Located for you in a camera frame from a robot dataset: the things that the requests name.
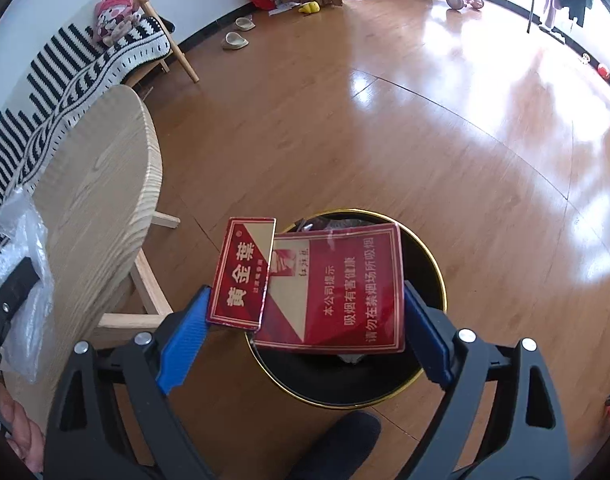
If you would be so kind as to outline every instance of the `pink plush toy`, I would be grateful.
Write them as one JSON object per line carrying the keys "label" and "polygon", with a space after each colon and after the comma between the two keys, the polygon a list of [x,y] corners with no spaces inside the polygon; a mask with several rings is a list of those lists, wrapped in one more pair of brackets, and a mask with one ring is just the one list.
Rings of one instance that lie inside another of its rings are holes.
{"label": "pink plush toy", "polygon": [[94,39],[102,40],[107,46],[126,35],[140,19],[137,14],[138,3],[134,0],[101,0],[94,7],[98,20],[94,29]]}

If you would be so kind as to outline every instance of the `gold rim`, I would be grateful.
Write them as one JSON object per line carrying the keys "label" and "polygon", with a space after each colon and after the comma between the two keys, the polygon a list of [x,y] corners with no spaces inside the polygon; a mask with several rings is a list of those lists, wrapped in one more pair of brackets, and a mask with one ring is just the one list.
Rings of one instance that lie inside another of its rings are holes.
{"label": "gold rim", "polygon": [[[425,252],[425,254],[429,257],[429,260],[432,262],[432,265],[434,266],[434,270],[436,271],[436,275],[438,276],[438,282],[440,283],[440,293],[442,295],[442,311],[445,314],[447,313],[447,290],[445,289],[445,282],[442,278],[442,274],[440,273],[440,269],[438,268],[438,263],[436,262],[436,258],[434,258],[434,255],[432,254],[432,252],[427,248],[427,246],[424,243],[422,243],[422,240],[411,229],[409,229],[405,225],[401,224],[397,220],[390,218],[389,216],[383,215],[381,213],[376,213],[374,211],[367,211],[366,209],[354,209],[354,208],[331,209],[329,211],[315,213],[312,216],[309,216],[307,218],[312,219],[312,218],[329,215],[329,214],[333,214],[333,213],[362,213],[362,214],[366,214],[366,215],[370,215],[370,216],[375,216],[377,218],[381,218],[383,220],[392,222],[394,224],[398,224],[399,227],[403,231],[405,231],[407,234],[409,234],[416,241],[416,243],[418,243],[422,247],[422,250]],[[293,229],[294,227],[296,227],[296,224],[290,225],[289,227],[287,227],[286,229],[281,231],[281,233],[286,233],[286,232],[290,231],[291,229]],[[368,408],[369,406],[374,406],[380,402],[384,402],[385,400],[391,399],[392,397],[395,397],[396,395],[398,395],[400,392],[405,390],[408,386],[410,386],[411,384],[416,382],[418,377],[420,377],[422,375],[422,373],[424,372],[424,370],[422,368],[420,368],[418,370],[418,372],[413,377],[411,377],[405,384],[402,384],[397,389],[395,389],[393,392],[389,392],[387,395],[385,395],[383,397],[379,397],[378,399],[375,399],[375,400],[370,400],[369,402],[364,402],[361,404],[352,404],[351,406],[332,406],[331,404],[321,404],[319,402],[314,402],[313,400],[306,399],[305,397],[301,397],[299,394],[292,392],[290,389],[285,387],[276,377],[274,377],[274,374],[272,374],[271,371],[269,371],[265,367],[264,363],[259,359],[258,354],[257,354],[258,350],[252,347],[252,341],[251,341],[249,332],[245,332],[245,339],[247,341],[247,345],[249,346],[250,352],[254,356],[254,359],[256,359],[256,362],[258,363],[258,365],[262,368],[262,371],[265,372],[265,374],[281,390],[290,394],[290,396],[294,397],[295,399],[300,400],[301,402],[305,402],[306,404],[311,404],[312,406],[317,406],[318,408],[325,408],[326,410],[358,410],[361,408]]]}

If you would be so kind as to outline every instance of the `paper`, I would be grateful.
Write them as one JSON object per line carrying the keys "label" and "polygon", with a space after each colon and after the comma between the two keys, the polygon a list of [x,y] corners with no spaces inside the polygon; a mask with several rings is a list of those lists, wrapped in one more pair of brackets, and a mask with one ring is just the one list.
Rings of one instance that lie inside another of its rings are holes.
{"label": "paper", "polygon": [[294,7],[299,6],[299,5],[300,4],[298,4],[296,2],[287,2],[284,4],[280,4],[275,9],[270,10],[269,15],[273,16],[274,14],[280,14],[281,12],[285,12],[286,10],[293,9]]}

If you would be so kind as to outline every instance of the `black and white knitted blanket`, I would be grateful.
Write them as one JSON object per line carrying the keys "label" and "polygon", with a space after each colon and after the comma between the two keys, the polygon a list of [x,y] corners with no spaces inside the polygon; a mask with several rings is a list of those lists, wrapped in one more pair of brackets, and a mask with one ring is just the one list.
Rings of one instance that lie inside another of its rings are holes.
{"label": "black and white knitted blanket", "polygon": [[60,28],[0,111],[0,205],[17,186],[34,191],[68,131],[109,87],[170,50],[155,18],[142,19],[107,50],[92,32],[76,23]]}

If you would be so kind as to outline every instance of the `red cigarette box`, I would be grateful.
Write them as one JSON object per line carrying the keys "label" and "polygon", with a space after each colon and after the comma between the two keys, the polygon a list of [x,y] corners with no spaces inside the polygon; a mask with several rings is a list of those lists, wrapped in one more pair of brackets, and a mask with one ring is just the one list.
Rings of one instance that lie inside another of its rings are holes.
{"label": "red cigarette box", "polygon": [[258,330],[267,292],[275,218],[230,218],[207,321]]}
{"label": "red cigarette box", "polygon": [[400,228],[276,235],[256,345],[319,353],[405,349]]}

